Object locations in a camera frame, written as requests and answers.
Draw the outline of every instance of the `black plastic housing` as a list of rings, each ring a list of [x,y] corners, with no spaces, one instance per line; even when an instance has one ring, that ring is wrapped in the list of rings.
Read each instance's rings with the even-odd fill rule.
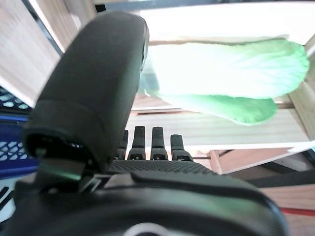
[[[88,23],[30,115],[23,132],[27,153],[71,157],[104,171],[123,137],[148,40],[146,22],[135,15],[108,12]],[[70,155],[75,148],[80,155]]]

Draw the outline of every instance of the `wooden slat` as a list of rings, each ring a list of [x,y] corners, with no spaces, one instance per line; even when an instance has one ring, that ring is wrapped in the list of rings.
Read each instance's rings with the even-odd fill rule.
[[[315,184],[261,188],[279,207],[315,210]]]
[[[228,174],[294,154],[289,153],[287,149],[283,147],[233,150],[220,157],[222,173]]]
[[[310,54],[310,69],[300,87],[290,93],[290,98],[298,112],[311,140],[315,140],[315,54],[314,38],[310,39],[305,49]]]
[[[314,12],[314,2],[259,2],[143,10],[137,14],[147,21],[151,42],[245,42],[281,36],[304,45],[314,34]]]
[[[96,16],[92,0],[64,0],[77,28],[84,27]]]
[[[182,134],[185,146],[198,150],[290,148],[307,145],[309,141],[294,109],[279,110],[271,120],[255,126],[197,113],[130,116],[126,126],[130,145],[138,125],[146,127],[147,147],[151,146],[154,126],[164,128],[166,146],[170,146],[171,134]]]
[[[78,28],[63,0],[30,0],[30,3],[60,49],[65,52]]]
[[[30,106],[59,55],[20,0],[0,1],[0,85]]]
[[[216,150],[210,150],[210,166],[215,173],[222,174],[221,159]]]
[[[292,101],[290,97],[286,94],[280,97],[275,97],[274,102],[278,105],[290,105],[292,104]],[[179,109],[176,106],[173,106],[165,101],[163,101],[161,98],[156,96],[148,96],[144,94],[137,94],[134,103],[132,106],[133,111],[149,111],[149,110],[165,110],[165,109]]]

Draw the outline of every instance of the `blue crate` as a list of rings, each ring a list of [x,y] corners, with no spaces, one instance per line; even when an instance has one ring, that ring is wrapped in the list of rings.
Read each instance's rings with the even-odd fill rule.
[[[22,125],[32,109],[0,87],[0,179],[30,174],[38,162],[24,151]]]

